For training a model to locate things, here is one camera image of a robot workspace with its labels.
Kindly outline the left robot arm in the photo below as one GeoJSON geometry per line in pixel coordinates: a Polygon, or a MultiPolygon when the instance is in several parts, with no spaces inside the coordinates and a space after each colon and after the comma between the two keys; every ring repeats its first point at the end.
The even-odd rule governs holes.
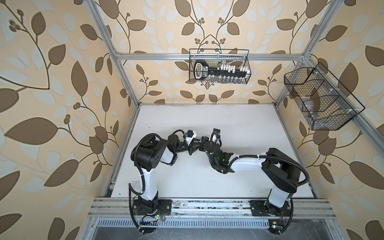
{"type": "Polygon", "coordinates": [[[172,166],[175,164],[178,153],[187,152],[192,155],[201,150],[202,145],[208,139],[202,137],[196,138],[197,134],[189,130],[176,130],[167,139],[160,135],[151,133],[144,136],[134,147],[131,153],[131,160],[139,170],[141,176],[141,191],[134,191],[132,186],[130,190],[138,195],[138,203],[155,208],[158,204],[158,190],[155,181],[155,168],[159,163],[172,166]]]}

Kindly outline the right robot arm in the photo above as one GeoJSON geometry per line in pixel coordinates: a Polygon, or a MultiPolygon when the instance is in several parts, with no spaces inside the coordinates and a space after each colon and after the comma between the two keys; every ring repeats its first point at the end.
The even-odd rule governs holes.
{"type": "Polygon", "coordinates": [[[214,129],[210,137],[202,137],[199,150],[208,156],[211,167],[221,174],[235,172],[263,172],[274,184],[266,200],[266,208],[281,210],[286,201],[309,182],[306,169],[276,148],[259,155],[235,155],[221,150],[220,131],[214,129]]]}

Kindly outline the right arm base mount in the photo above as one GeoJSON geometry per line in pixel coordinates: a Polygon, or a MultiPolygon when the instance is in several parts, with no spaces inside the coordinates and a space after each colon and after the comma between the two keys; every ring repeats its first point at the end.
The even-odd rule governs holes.
{"type": "Polygon", "coordinates": [[[290,198],[285,201],[283,207],[278,208],[268,200],[249,201],[253,217],[274,217],[276,221],[269,219],[268,231],[272,235],[284,234],[291,225],[294,216],[294,202],[290,198]]]}

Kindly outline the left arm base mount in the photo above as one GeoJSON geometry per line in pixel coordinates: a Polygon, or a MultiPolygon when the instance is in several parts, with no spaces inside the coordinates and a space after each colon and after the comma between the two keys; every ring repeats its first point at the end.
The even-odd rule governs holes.
{"type": "Polygon", "coordinates": [[[130,205],[132,222],[141,234],[153,232],[160,222],[164,222],[166,216],[172,211],[173,201],[170,199],[147,201],[134,200],[130,205]]]}

